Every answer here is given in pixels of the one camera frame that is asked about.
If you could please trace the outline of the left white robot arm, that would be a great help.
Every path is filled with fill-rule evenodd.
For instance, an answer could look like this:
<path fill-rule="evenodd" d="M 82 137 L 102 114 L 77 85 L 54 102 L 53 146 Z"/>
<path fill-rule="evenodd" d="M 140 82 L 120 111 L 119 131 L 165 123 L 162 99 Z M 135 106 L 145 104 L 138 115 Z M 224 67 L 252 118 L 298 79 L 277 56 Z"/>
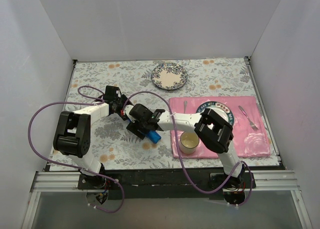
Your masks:
<path fill-rule="evenodd" d="M 107 85 L 104 95 L 93 105 L 75 111 L 63 111 L 59 116 L 53 148 L 72 159 L 83 174 L 90 176 L 89 183 L 95 189 L 103 188 L 107 180 L 101 173 L 103 165 L 90 148 L 91 126 L 112 114 L 118 114 L 124 121 L 128 120 L 123 112 L 127 99 L 119 87 Z"/>

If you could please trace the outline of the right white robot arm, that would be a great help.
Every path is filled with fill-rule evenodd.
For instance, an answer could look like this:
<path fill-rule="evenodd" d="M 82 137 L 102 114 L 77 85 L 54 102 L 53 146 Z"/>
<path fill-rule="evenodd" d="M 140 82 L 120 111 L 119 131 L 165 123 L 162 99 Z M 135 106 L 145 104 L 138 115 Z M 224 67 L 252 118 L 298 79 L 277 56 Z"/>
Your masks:
<path fill-rule="evenodd" d="M 213 109 L 201 113 L 172 113 L 164 109 L 154 112 L 142 104 L 127 105 L 122 115 L 129 118 L 129 131 L 143 139 L 151 131 L 196 133 L 202 144 L 218 155 L 227 184 L 237 188 L 245 181 L 245 169 L 233 146 L 233 127 Z"/>

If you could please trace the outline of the blue cloth napkin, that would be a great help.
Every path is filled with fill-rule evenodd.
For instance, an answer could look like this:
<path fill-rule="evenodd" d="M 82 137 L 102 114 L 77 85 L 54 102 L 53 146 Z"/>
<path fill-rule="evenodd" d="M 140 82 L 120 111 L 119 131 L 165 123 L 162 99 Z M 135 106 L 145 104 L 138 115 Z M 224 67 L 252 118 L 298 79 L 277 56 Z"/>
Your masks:
<path fill-rule="evenodd" d="M 129 124 L 126 129 L 133 133 L 140 139 L 148 138 L 152 143 L 157 144 L 161 139 L 161 136 L 157 133 L 157 130 L 160 128 L 156 123 L 155 119 L 141 119 L 135 120 L 128 119 Z"/>

